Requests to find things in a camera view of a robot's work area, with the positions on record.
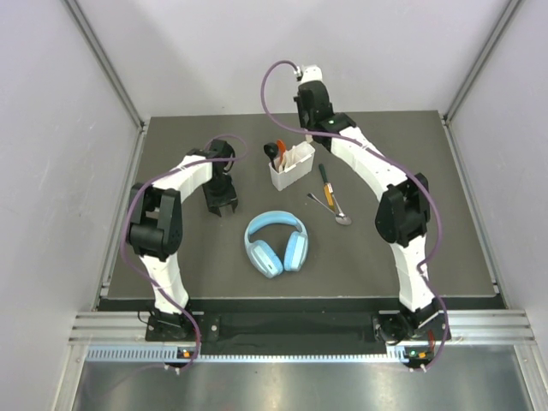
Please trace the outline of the white spoon horizontal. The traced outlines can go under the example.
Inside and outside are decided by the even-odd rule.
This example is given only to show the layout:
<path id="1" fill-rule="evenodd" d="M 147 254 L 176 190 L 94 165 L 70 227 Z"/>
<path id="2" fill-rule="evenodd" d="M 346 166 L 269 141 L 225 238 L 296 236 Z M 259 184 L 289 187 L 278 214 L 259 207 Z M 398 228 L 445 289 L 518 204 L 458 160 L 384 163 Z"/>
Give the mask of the white spoon horizontal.
<path id="1" fill-rule="evenodd" d="M 297 146 L 292 146 L 292 148 L 285 152 L 284 159 L 286 161 L 284 168 L 288 168 L 296 165 L 302 157 L 307 155 L 307 144 L 299 144 Z"/>

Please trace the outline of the orange plastic spoon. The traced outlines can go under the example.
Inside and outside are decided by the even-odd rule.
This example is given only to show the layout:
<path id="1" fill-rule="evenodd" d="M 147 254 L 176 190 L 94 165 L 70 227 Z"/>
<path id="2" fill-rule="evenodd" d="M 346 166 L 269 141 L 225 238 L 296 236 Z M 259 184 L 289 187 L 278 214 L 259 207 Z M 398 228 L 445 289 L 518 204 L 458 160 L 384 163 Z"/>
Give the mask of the orange plastic spoon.
<path id="1" fill-rule="evenodd" d="M 278 157 L 280 161 L 283 161 L 284 153 L 286 152 L 286 145 L 282 140 L 277 140 Z"/>

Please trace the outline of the white compartment utensil container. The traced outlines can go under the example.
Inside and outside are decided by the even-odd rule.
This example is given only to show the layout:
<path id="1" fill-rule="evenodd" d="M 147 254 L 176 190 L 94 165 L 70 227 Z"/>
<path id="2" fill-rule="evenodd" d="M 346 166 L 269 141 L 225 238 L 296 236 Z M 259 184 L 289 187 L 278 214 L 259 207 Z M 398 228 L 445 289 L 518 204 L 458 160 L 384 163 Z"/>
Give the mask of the white compartment utensil container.
<path id="1" fill-rule="evenodd" d="M 306 141 L 301 142 L 300 144 L 307 144 L 307 155 L 302 157 L 301 160 L 294 166 L 288 168 L 282 173 L 278 172 L 280 160 L 276 158 L 275 165 L 277 170 L 274 171 L 271 168 L 271 165 L 268 164 L 268 169 L 271 174 L 271 183 L 274 188 L 278 191 L 282 191 L 294 182 L 297 182 L 299 179 L 304 177 L 306 174 L 310 173 L 313 169 L 313 160 L 315 155 L 315 149 L 311 144 Z"/>

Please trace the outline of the white spoon vertical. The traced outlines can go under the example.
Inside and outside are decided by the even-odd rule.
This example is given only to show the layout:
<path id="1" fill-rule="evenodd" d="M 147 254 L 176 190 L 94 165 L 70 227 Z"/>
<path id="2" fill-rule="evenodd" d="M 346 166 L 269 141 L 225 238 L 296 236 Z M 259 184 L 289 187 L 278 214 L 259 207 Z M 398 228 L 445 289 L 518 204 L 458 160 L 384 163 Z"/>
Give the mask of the white spoon vertical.
<path id="1" fill-rule="evenodd" d="M 291 166 L 292 160 L 289 155 L 284 155 L 280 161 L 278 172 L 284 172 L 288 167 Z"/>

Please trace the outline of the black ladle spoon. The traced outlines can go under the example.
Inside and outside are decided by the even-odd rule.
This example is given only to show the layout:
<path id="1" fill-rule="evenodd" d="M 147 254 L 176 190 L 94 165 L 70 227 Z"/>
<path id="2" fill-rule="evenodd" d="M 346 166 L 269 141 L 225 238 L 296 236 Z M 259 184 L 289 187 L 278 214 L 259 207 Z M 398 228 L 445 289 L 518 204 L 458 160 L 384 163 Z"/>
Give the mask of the black ladle spoon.
<path id="1" fill-rule="evenodd" d="M 269 158 L 270 160 L 270 165 L 271 165 L 271 168 L 276 171 L 277 168 L 276 168 L 276 165 L 275 165 L 275 160 L 279 154 L 279 148 L 277 146 L 276 143 L 274 142 L 269 142 L 269 143 L 266 143 L 264 146 L 263 146 L 263 150 L 264 150 L 264 153 L 265 155 Z"/>

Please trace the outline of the small silver spoon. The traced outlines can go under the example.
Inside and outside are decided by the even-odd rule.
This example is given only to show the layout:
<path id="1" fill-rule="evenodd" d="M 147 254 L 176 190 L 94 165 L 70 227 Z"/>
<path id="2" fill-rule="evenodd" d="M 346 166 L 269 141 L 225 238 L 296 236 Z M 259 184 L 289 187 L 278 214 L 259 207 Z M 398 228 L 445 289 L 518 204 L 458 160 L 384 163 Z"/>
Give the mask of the small silver spoon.
<path id="1" fill-rule="evenodd" d="M 311 199 L 312 201 L 315 201 L 320 206 L 323 206 L 327 211 L 333 214 L 335 217 L 335 221 L 339 223 L 340 225 L 349 226 L 352 224 L 352 219 L 349 216 L 347 216 L 346 214 L 342 212 L 332 210 L 327 204 L 319 200 L 314 194 L 307 193 L 307 197 Z"/>

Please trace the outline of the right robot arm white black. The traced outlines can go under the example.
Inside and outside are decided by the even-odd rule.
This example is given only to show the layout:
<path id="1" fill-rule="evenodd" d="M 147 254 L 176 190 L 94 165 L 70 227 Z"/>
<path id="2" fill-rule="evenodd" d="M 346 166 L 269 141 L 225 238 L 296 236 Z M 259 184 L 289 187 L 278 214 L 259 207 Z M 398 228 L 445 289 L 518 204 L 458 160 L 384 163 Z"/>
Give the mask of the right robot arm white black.
<path id="1" fill-rule="evenodd" d="M 422 174 L 408 176 L 388 159 L 344 113 L 333 110 L 321 69 L 299 67 L 294 101 L 302 128 L 315 142 L 341 159 L 373 191 L 378 200 L 374 224 L 390 244 L 396 263 L 399 313 L 380 319 L 378 330 L 387 342 L 417 339 L 427 333 L 437 314 L 433 292 L 427 287 L 426 232 L 430 205 L 428 181 Z"/>

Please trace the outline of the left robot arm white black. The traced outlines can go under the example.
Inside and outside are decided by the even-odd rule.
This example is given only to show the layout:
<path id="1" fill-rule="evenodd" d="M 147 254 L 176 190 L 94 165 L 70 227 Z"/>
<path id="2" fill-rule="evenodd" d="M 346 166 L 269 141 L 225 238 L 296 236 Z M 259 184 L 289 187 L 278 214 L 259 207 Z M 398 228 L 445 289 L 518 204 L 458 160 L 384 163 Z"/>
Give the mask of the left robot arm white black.
<path id="1" fill-rule="evenodd" d="M 197 335 L 177 257 L 183 239 L 182 203 L 202 188 L 209 212 L 220 217 L 222 208 L 236 209 L 229 172 L 238 157 L 229 137 L 212 139 L 205 148 L 188 152 L 170 171 L 131 188 L 121 254 L 126 259 L 130 246 L 146 268 L 140 274 L 152 285 L 155 301 L 149 309 L 148 341 L 185 341 Z"/>

